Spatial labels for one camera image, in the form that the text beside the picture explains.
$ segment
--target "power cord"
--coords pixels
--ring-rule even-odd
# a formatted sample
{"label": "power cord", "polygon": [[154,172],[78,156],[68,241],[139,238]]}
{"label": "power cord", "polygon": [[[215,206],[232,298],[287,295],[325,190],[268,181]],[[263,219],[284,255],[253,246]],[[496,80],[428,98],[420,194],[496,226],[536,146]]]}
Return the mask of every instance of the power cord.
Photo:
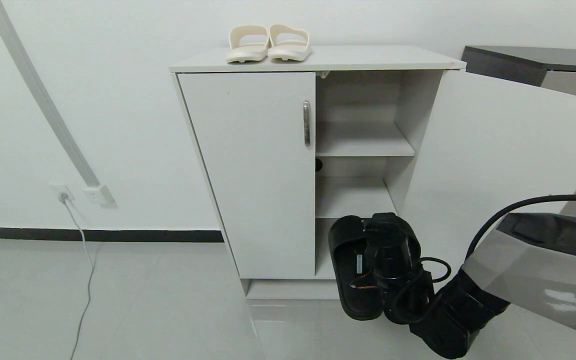
{"label": "power cord", "polygon": [[77,351],[77,345],[80,343],[80,333],[82,332],[82,323],[84,321],[84,316],[86,315],[86,312],[87,312],[89,305],[90,305],[90,282],[92,281],[92,274],[95,273],[95,264],[92,262],[92,259],[90,259],[90,254],[88,252],[88,248],[86,247],[86,235],[84,235],[84,230],[82,230],[82,228],[80,227],[80,224],[77,223],[77,220],[75,219],[75,216],[73,216],[73,212],[71,211],[70,206],[68,206],[67,201],[70,201],[70,200],[71,199],[67,193],[62,192],[59,194],[59,202],[61,202],[64,205],[64,207],[66,207],[66,210],[68,210],[68,214],[70,214],[70,218],[72,219],[72,222],[75,224],[75,226],[77,227],[77,230],[79,230],[79,233],[81,234],[81,242],[84,246],[84,251],[86,252],[86,257],[88,259],[88,262],[90,263],[90,276],[88,278],[88,284],[87,284],[88,300],[86,303],[86,307],[84,308],[83,312],[81,313],[81,318],[79,319],[79,324],[77,326],[77,337],[75,338],[75,346],[72,348],[72,354],[70,354],[70,360],[73,360],[73,358],[75,356],[75,351]]}
{"label": "power cord", "polygon": [[[448,264],[448,262],[446,262],[445,260],[442,260],[442,259],[438,259],[436,257],[430,257],[430,256],[421,257],[419,260],[417,260],[416,264],[420,265],[422,262],[439,263],[446,268],[446,273],[443,274],[443,276],[441,276],[439,278],[433,278],[432,279],[433,283],[440,283],[440,282],[450,278],[450,274],[453,272],[453,269],[451,268],[450,264]],[[423,314],[421,314],[420,316],[418,316],[414,319],[411,319],[411,318],[404,316],[404,314],[402,314],[402,312],[400,311],[400,308],[398,306],[400,301],[402,301],[403,296],[407,292],[409,292],[413,287],[416,287],[417,285],[421,285],[421,284],[423,284],[423,282],[425,282],[425,280],[424,280],[424,276],[425,276],[424,268],[422,266],[416,266],[416,269],[417,269],[416,270],[417,274],[406,285],[404,285],[404,287],[402,287],[401,290],[399,290],[397,296],[395,296],[394,299],[392,300],[391,310],[392,310],[393,316],[406,325],[418,324],[418,323],[424,321],[428,317],[428,315],[430,315],[430,313],[437,307],[437,305],[439,304],[439,302],[441,301],[442,296],[443,296],[442,293],[437,294],[437,296],[435,296],[435,298],[432,299],[432,302],[428,304],[427,308],[425,309]]]}
{"label": "power cord", "polygon": [[470,242],[470,246],[468,246],[468,251],[466,251],[466,259],[468,259],[471,255],[473,255],[475,248],[477,248],[477,244],[480,242],[484,234],[488,231],[488,229],[493,226],[499,219],[501,219],[504,215],[512,212],[512,210],[516,210],[522,207],[526,207],[528,205],[534,204],[541,204],[541,203],[555,203],[558,201],[576,201],[576,194],[549,194],[547,196],[538,196],[533,198],[527,198],[525,200],[521,200],[515,203],[511,203],[510,205],[504,207],[503,209],[496,212],[493,216],[491,216],[486,223],[477,231],[475,237]]}

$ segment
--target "white wall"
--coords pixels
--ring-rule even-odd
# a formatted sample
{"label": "white wall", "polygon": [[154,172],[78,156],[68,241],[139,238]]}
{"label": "white wall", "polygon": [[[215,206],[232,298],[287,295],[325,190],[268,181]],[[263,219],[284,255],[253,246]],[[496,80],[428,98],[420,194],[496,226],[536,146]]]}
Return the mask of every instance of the white wall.
{"label": "white wall", "polygon": [[4,0],[64,121],[117,209],[91,205],[0,40],[0,226],[217,229],[167,66],[227,46],[235,25],[286,23],[317,44],[576,48],[576,1]]}

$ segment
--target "slipper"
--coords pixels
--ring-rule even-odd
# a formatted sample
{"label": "slipper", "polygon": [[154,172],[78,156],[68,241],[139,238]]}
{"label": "slipper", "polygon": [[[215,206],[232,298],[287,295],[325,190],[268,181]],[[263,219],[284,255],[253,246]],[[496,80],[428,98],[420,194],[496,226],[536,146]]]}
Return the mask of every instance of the slipper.
{"label": "slipper", "polygon": [[[242,43],[249,35],[263,35],[265,41]],[[230,30],[230,52],[226,55],[227,63],[259,62],[268,54],[270,39],[268,30],[262,25],[242,25]]]}
{"label": "slipper", "polygon": [[[293,29],[279,23],[272,25],[269,30],[270,43],[272,47],[268,50],[270,59],[281,59],[283,61],[295,60],[302,62],[311,54],[311,38],[308,31]],[[285,39],[278,41],[279,34],[299,35],[302,39]]]}
{"label": "slipper", "polygon": [[364,260],[366,235],[359,216],[344,216],[328,233],[341,307],[356,321],[377,319],[384,310],[377,283]]}

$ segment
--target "metal handle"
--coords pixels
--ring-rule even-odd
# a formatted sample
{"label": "metal handle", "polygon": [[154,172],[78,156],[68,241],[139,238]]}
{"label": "metal handle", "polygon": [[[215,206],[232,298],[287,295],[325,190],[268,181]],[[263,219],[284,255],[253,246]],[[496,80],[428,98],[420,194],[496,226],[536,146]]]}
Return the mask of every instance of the metal handle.
{"label": "metal handle", "polygon": [[311,103],[303,102],[303,143],[306,147],[311,146]]}

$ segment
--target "white slipper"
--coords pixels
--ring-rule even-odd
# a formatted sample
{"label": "white slipper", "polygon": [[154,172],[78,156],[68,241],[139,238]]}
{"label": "white slipper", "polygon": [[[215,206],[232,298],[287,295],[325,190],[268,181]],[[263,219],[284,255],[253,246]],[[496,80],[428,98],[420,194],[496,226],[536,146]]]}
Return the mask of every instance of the white slipper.
{"label": "white slipper", "polygon": [[[242,43],[242,39],[249,35],[263,35],[265,41]],[[242,25],[230,30],[230,52],[226,55],[226,62],[259,62],[268,54],[270,39],[268,30],[262,25]]]}
{"label": "white slipper", "polygon": [[[292,27],[277,23],[270,27],[269,33],[270,43],[272,44],[272,47],[268,50],[268,57],[270,59],[281,59],[284,61],[296,60],[302,62],[312,52],[311,38],[306,30],[293,29]],[[304,38],[304,40],[286,39],[284,41],[278,41],[277,37],[279,34],[299,35]]]}

